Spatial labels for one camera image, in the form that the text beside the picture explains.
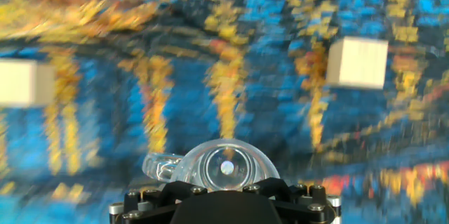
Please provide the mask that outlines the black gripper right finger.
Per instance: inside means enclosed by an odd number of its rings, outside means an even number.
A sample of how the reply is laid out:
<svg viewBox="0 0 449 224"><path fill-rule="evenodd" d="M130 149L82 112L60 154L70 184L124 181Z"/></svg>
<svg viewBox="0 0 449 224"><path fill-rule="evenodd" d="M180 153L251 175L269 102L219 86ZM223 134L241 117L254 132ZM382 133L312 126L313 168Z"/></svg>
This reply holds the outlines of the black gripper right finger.
<svg viewBox="0 0 449 224"><path fill-rule="evenodd" d="M342 224L342 198L329 195L322 185L288 186L280 178L268 178L246 185L242 191L267 198L287 223Z"/></svg>

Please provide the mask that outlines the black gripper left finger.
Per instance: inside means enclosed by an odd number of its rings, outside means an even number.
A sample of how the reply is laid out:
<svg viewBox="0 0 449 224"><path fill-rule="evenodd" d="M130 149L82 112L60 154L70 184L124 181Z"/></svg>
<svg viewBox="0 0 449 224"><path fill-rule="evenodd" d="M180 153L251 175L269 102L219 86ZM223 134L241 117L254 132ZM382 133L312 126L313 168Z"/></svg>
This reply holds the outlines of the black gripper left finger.
<svg viewBox="0 0 449 224"><path fill-rule="evenodd" d="M167 183L159 190L129 190L124 194L122 202L109 205L109 223L124 223L124 219L138 218L145 212L176 205L183 199L207 193L205 187L182 181Z"/></svg>

